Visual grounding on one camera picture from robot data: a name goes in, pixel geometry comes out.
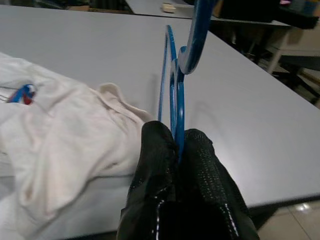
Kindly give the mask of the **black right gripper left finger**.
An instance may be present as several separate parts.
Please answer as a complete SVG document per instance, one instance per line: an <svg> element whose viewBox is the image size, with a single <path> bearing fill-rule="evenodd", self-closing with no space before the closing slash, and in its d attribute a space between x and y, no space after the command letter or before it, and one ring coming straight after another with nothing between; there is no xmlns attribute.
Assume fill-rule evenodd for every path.
<svg viewBox="0 0 320 240"><path fill-rule="evenodd" d="M176 240L179 206L176 201L177 146L167 126L145 123L138 164L121 210L117 239Z"/></svg>

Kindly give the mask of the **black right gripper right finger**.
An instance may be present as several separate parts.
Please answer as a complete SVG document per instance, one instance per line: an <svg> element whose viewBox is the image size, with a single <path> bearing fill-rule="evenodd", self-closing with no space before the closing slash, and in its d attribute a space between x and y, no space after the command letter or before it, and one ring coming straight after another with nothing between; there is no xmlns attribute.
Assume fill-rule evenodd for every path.
<svg viewBox="0 0 320 240"><path fill-rule="evenodd" d="M198 129L184 132L179 164L187 240L258 240L242 194Z"/></svg>

